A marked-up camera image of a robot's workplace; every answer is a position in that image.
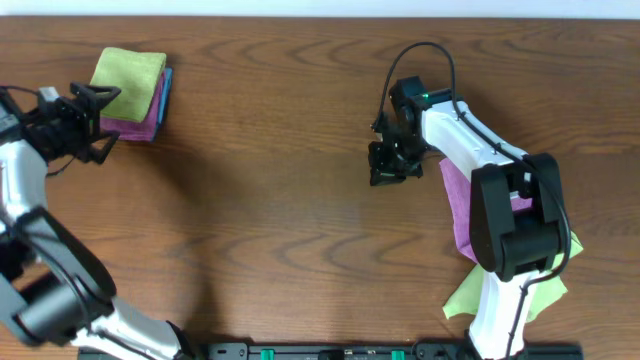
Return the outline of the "light green microfiber cloth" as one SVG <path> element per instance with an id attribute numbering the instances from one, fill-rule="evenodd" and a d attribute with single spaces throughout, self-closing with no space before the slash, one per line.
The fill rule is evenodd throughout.
<path id="1" fill-rule="evenodd" d="M 102 114 L 109 118 L 141 123 L 151 106 L 167 55 L 105 48 L 97 62 L 91 85 L 118 87 L 121 93 Z"/>

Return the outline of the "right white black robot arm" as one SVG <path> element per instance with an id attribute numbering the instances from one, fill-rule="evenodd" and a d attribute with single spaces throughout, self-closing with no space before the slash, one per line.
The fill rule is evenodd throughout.
<path id="1" fill-rule="evenodd" d="M 429 92 L 417 76 L 387 82 L 369 146 L 370 183 L 401 183 L 423 174 L 426 152 L 438 150 L 470 183 L 468 231 L 482 269 L 478 311 L 467 332 L 468 354 L 515 359 L 525 352 L 523 315 L 539 284 L 557 276 L 571 234 L 559 168 L 546 154 L 505 142 L 452 88 Z"/>

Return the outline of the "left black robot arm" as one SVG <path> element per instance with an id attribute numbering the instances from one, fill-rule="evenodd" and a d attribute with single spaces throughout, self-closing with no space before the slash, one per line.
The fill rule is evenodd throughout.
<path id="1" fill-rule="evenodd" d="M 124 302 L 102 262 L 48 210 L 50 162 L 68 156 L 101 164 L 119 138 L 101 111 L 119 88 L 73 82 L 64 97 L 35 91 L 24 112 L 1 89 L 1 321 L 22 343 L 77 348 L 81 359 L 199 359 L 169 321 Z"/>

